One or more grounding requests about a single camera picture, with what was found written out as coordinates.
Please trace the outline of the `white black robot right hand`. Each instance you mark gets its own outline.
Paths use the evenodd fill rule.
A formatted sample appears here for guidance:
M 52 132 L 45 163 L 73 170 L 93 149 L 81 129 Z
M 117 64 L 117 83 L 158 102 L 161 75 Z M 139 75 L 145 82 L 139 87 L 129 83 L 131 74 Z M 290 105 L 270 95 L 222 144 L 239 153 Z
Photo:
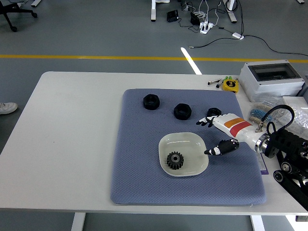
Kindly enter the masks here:
M 239 143 L 246 143 L 253 151 L 259 153 L 261 146 L 261 132 L 255 132 L 255 128 L 248 121 L 235 114 L 228 113 L 217 116 L 208 116 L 200 119 L 197 125 L 216 127 L 218 130 L 227 134 L 229 140 L 221 140 L 217 146 L 204 151 L 206 155 L 225 155 L 239 148 Z

